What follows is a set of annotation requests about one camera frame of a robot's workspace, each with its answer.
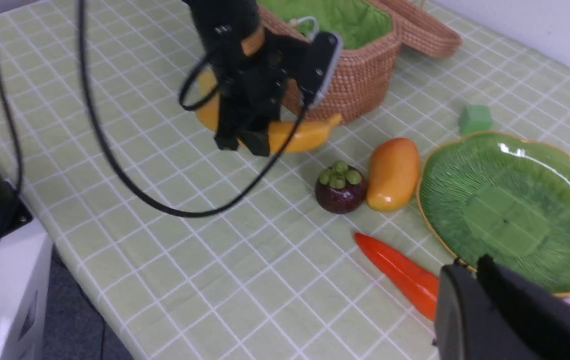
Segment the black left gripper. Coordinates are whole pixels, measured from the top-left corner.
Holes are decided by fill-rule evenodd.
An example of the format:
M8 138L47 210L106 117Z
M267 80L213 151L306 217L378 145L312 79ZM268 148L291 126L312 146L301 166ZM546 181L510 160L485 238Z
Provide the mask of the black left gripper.
M270 125L309 45L262 25L220 26L205 37L205 60L217 81L207 103L220 97L214 135L219 150L237 151L240 141L256 157L271 154Z

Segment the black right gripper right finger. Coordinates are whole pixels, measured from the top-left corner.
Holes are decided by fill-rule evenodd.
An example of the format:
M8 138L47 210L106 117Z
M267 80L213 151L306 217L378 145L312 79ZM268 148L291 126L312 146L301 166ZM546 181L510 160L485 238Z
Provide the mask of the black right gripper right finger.
M489 255L478 260L477 280L502 319L544 360L570 360L570 305Z

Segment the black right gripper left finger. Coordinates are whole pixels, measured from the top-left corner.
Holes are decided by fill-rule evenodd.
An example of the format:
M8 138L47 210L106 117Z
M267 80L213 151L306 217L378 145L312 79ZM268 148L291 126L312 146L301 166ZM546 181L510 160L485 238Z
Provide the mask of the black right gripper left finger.
M540 360L502 318L474 276L457 264L440 269L434 321L441 360Z

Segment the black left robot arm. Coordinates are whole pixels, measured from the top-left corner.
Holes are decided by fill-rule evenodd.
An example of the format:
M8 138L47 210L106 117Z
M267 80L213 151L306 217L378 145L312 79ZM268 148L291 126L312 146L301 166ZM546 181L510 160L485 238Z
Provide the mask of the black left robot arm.
M196 111L212 98L214 140L220 150L244 145L258 157L271 154L268 130L279 111L289 79L296 79L309 44L266 29L252 0L188 0L192 21L205 57L191 71L179 92L179 104ZM216 84L206 96L186 104L187 92L199 73L210 66Z

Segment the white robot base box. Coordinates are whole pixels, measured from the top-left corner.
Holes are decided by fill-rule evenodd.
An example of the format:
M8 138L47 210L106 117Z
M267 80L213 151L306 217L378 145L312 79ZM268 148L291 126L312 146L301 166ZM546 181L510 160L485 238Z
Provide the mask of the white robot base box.
M0 360L40 360L52 240L38 219L0 241Z

